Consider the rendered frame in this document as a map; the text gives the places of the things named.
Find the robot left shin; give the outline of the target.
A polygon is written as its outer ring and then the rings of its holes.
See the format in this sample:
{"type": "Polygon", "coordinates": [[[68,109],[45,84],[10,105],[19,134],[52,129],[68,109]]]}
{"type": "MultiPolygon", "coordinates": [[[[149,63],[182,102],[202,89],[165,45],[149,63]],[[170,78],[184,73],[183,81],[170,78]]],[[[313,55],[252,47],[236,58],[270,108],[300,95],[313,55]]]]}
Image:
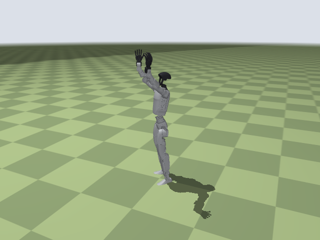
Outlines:
{"type": "Polygon", "coordinates": [[[169,160],[169,155],[164,155],[163,160],[161,158],[160,159],[160,165],[161,165],[161,169],[163,171],[163,175],[164,175],[164,179],[166,181],[169,180],[169,169],[170,169],[170,160],[169,160]]]}

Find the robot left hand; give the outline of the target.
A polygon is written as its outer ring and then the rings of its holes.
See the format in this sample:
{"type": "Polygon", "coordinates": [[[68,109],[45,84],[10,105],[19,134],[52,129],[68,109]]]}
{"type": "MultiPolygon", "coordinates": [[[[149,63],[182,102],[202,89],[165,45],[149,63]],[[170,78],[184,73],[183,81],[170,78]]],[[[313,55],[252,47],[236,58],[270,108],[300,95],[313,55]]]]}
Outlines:
{"type": "Polygon", "coordinates": [[[146,52],[145,55],[143,54],[143,56],[145,57],[145,64],[146,64],[146,67],[145,67],[145,70],[144,72],[147,73],[148,70],[151,69],[151,64],[152,64],[152,61],[153,61],[153,57],[152,55],[149,53],[149,52],[146,52]],[[146,55],[146,56],[145,56],[146,55]]]}

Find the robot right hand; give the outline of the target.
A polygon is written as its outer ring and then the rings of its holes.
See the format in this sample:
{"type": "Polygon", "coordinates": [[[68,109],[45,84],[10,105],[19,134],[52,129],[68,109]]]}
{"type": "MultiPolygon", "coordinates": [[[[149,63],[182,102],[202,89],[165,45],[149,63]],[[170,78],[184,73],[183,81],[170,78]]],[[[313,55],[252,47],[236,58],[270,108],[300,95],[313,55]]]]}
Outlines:
{"type": "Polygon", "coordinates": [[[137,66],[137,63],[141,63],[141,66],[142,66],[142,58],[144,57],[144,53],[142,55],[142,50],[140,52],[140,49],[137,50],[137,54],[136,54],[136,51],[135,51],[135,59],[137,60],[136,62],[136,66],[137,66]],[[138,52],[139,52],[139,55],[138,55],[138,52]]]}

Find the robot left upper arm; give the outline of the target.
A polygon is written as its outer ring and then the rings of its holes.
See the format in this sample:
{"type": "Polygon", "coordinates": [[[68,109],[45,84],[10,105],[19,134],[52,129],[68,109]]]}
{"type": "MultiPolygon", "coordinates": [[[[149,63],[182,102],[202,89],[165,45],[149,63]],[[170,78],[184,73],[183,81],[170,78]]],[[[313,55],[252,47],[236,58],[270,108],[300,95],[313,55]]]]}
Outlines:
{"type": "Polygon", "coordinates": [[[154,84],[151,85],[151,87],[156,90],[161,96],[165,99],[168,99],[170,92],[168,90],[165,90],[162,87],[157,87],[154,84]]]}

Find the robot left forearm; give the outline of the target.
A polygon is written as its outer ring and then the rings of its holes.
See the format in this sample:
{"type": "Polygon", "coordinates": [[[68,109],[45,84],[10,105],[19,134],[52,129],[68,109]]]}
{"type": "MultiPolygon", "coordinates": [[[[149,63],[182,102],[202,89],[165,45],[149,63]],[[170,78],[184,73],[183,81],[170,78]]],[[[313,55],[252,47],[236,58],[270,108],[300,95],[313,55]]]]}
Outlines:
{"type": "Polygon", "coordinates": [[[151,69],[148,69],[147,70],[147,73],[145,73],[145,77],[148,79],[149,83],[151,85],[155,85],[157,86],[158,88],[160,87],[160,84],[159,82],[152,76],[151,74],[151,69]]]}

